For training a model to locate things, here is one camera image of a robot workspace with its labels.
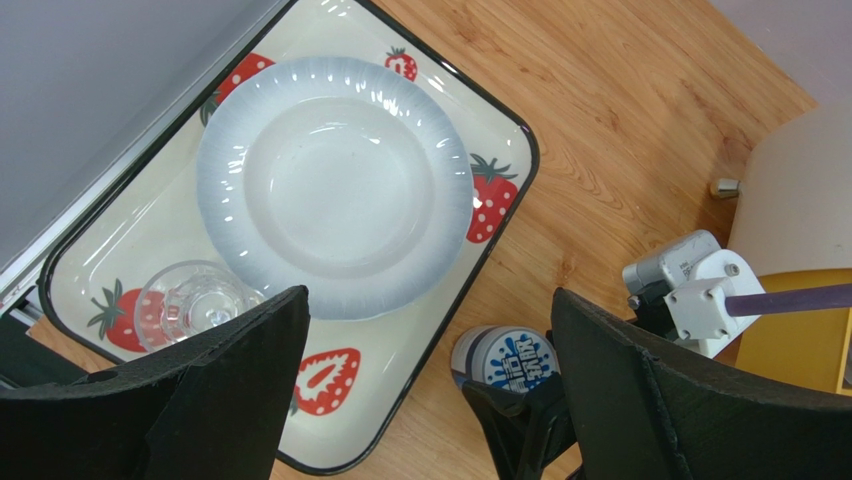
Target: white plastic bracket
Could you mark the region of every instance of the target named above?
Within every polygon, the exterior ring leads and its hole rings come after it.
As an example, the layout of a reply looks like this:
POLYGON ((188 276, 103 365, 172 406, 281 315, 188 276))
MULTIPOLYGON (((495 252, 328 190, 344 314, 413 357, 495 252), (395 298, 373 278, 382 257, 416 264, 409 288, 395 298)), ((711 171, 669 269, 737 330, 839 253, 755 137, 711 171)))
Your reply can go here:
POLYGON ((766 293, 751 267, 738 254, 719 250, 698 261, 689 280, 666 295, 679 345, 715 357, 759 315, 732 317, 725 299, 766 293))

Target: black tray edge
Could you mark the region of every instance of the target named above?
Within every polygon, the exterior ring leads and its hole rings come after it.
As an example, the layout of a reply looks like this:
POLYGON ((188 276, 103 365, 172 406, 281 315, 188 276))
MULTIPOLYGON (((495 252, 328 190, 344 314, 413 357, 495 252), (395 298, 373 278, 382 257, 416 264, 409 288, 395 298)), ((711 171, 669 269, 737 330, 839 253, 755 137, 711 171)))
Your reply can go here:
MULTIPOLYGON (((276 457, 282 462, 286 463, 290 467, 295 468, 303 473, 309 475, 316 476, 328 476, 328 475, 336 475, 339 473, 343 473, 347 470, 350 470, 357 466, 359 463, 364 461, 370 453, 376 448, 379 443, 379 440, 384 435, 388 426, 390 425, 391 420, 396 415, 399 408, 402 406, 402 401, 408 395, 409 390, 411 390, 414 381, 417 379, 417 376, 420 375, 420 372, 423 370, 423 367, 426 365, 426 362, 429 360, 429 357, 432 355, 432 352, 435 350, 435 347, 438 345, 438 342, 443 337, 444 332, 447 329, 450 321, 461 305, 464 297, 467 295, 468 290, 470 290, 471 285, 476 280, 476 277, 479 275, 480 270, 485 265, 485 262, 488 260, 488 257, 491 255, 491 251, 494 250, 494 247, 497 245, 497 241, 503 234, 503 230, 505 230, 506 225, 508 225, 509 220, 511 220, 512 216, 517 210, 518 206, 523 201, 524 196, 529 190, 530 185, 532 185, 533 180, 535 179, 536 174, 538 173, 539 163, 540 163, 540 151, 538 147, 538 141, 536 140, 535 134, 529 125, 522 119, 518 114, 509 109, 506 105, 504 105, 500 100, 491 95, 488 91, 482 88, 478 83, 472 80, 470 77, 461 72, 458 68, 456 68, 452 63, 450 63, 447 59, 441 56, 434 49, 429 47, 425 42, 420 40, 417 36, 411 33, 407 28, 405 28, 401 23, 396 21, 393 17, 391 17, 384 10, 379 8, 375 3, 371 0, 355 0, 361 6, 363 6, 367 11, 375 15, 379 20, 388 25, 391 29, 393 29, 396 33, 398 33, 405 40, 410 42, 413 46, 417 47, 421 52, 423 52, 427 57, 434 60, 435 62, 443 65, 444 69, 448 74, 452 75, 460 82, 462 82, 465 86, 473 90, 477 95, 485 99, 489 104, 491 104, 498 111, 509 117, 513 122, 515 122, 521 129, 524 131, 524 135, 527 138, 527 141, 530 144, 530 155, 531 155, 531 167, 530 173, 527 179, 524 181, 523 185, 518 191, 517 200, 513 202, 512 206, 509 208, 509 211, 506 212, 503 221, 500 222, 500 226, 497 228, 497 231, 494 233, 494 236, 488 242, 488 246, 485 251, 480 255, 479 260, 477 260, 476 265, 474 266, 471 274, 468 276, 461 290, 459 290, 459 294, 456 297, 453 304, 450 306, 450 309, 447 311, 447 314, 444 316, 444 320, 441 322, 441 325, 435 331, 435 335, 432 336, 432 340, 427 345, 426 350, 424 350, 423 355, 420 357, 420 361, 415 365, 414 370, 409 377, 408 381, 403 386, 400 391, 399 396, 397 397, 396 402, 394 402, 393 407, 390 412, 388 412, 388 416, 385 418, 385 421, 382 423, 381 428, 376 433, 376 436, 370 442, 370 445, 359 454, 356 458, 351 461, 344 463, 342 465, 330 468, 315 468, 309 465, 305 465, 296 459, 290 457, 289 455, 277 451, 276 457)), ((53 280, 53 271, 56 268, 59 259, 67 252, 67 250, 74 244, 77 239, 91 226, 94 221, 100 217, 100 215, 106 210, 110 204, 121 194, 122 191, 133 181, 134 178, 148 165, 148 163, 159 153, 160 149, 162 149, 180 130, 181 127, 198 111, 203 102, 213 93, 216 87, 222 83, 222 81, 227 78, 228 74, 231 70, 233 70, 242 59, 248 55, 254 47, 257 46, 258 43, 266 36, 269 31, 278 24, 281 18, 292 8, 293 5, 298 3, 299 0, 292 0, 291 2, 284 5, 284 7, 275 14, 275 16, 270 19, 270 21, 264 25, 264 27, 258 32, 258 34, 240 51, 240 53, 225 67, 222 72, 216 77, 216 79, 208 85, 208 87, 198 96, 180 115, 172 122, 152 144, 149 146, 144 153, 142 153, 136 161, 104 192, 89 209, 87 209, 81 216, 80 219, 74 223, 74 225, 69 229, 68 233, 65 234, 56 247, 50 252, 47 259, 45 260, 44 267, 42 268, 41 274, 38 279, 38 287, 39 287, 39 301, 42 304, 42 308, 44 309, 45 316, 63 334, 69 336, 74 341, 84 345, 90 350, 98 353, 104 358, 110 360, 113 363, 121 364, 124 363, 123 360, 112 355, 111 353, 103 350, 99 346, 89 342, 88 340, 83 339, 78 336, 70 329, 65 327, 65 325, 59 321, 56 311, 53 309, 53 303, 50 298, 50 292, 47 287, 50 286, 53 280)))

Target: strawberry illustration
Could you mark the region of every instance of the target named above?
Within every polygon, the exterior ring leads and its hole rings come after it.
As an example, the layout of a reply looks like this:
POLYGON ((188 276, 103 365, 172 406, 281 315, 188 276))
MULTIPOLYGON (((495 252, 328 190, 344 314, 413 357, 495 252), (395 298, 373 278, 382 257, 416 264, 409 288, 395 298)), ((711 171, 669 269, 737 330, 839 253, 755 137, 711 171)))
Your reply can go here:
MULTIPOLYGON (((117 347, 131 352, 145 352, 145 347, 139 343, 139 338, 136 336, 136 327, 133 323, 133 310, 136 308, 136 300, 141 290, 137 288, 125 293, 121 281, 116 278, 113 290, 103 288, 103 292, 106 305, 101 305, 96 298, 92 298, 92 303, 97 305, 101 313, 89 320, 88 326, 99 325, 98 337, 101 340, 106 336, 117 347)), ((149 293, 146 300, 151 300, 152 303, 161 307, 163 298, 162 294, 149 293)), ((165 342, 165 333, 160 329, 159 318, 154 318, 152 315, 148 317, 151 318, 142 322, 142 330, 148 341, 156 344, 165 342)))
POLYGON ((354 348, 332 350, 302 360, 295 392, 299 410, 321 416, 340 408, 352 390, 360 365, 361 352, 354 348))
POLYGON ((253 77, 257 74, 257 72, 274 64, 275 62, 272 60, 256 53, 249 53, 246 55, 246 58, 244 58, 243 61, 234 68, 234 71, 228 75, 228 78, 226 78, 225 81, 219 85, 219 88, 210 95, 210 98, 201 105, 201 109, 199 110, 201 123, 204 124, 204 126, 207 126, 207 122, 210 120, 210 117, 213 116, 213 113, 216 112, 219 105, 225 101, 228 95, 230 95, 239 84, 253 77))
POLYGON ((497 168, 497 159, 491 163, 475 153, 470 154, 476 162, 471 165, 473 173, 473 219, 467 231, 467 239, 482 243, 492 236, 518 196, 518 187, 509 180, 517 175, 507 175, 511 165, 497 168))
POLYGON ((417 78, 417 62, 411 58, 411 55, 405 53, 404 48, 391 47, 391 53, 388 53, 388 58, 385 60, 385 67, 412 82, 417 78))

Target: strawberry print tray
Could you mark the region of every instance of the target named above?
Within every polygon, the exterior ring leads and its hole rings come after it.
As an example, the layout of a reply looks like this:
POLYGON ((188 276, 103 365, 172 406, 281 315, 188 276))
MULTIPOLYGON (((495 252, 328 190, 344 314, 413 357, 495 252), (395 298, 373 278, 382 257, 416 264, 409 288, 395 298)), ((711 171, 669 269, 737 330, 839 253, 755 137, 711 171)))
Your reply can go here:
POLYGON ((402 75, 464 142, 473 220, 450 273, 414 303, 366 321, 312 321, 279 457, 306 473, 337 473, 379 441, 532 182, 538 148, 517 115, 367 0, 294 0, 241 55, 52 252, 42 303, 51 322, 105 357, 144 355, 133 327, 140 288, 178 262, 224 264, 195 200, 195 156, 218 105, 267 66, 302 57, 354 57, 402 75))

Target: wooden surface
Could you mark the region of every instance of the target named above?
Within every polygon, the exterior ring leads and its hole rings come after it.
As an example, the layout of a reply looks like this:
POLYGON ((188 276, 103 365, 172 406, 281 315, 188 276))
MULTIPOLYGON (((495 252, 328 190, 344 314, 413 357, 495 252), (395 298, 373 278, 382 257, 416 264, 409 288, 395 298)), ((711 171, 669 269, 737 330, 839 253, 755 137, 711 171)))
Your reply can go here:
MULTIPOLYGON (((525 118, 541 168, 376 450, 341 475, 494 478, 449 375, 456 338, 483 324, 549 326, 556 287, 628 317, 621 269, 697 228, 725 242, 735 202, 707 184, 815 102, 705 0, 381 0, 525 118)), ((33 336, 87 368, 103 359, 42 322, 33 336)), ((564 479, 578 450, 545 478, 564 479)), ((273 478, 302 478, 280 462, 273 478)))

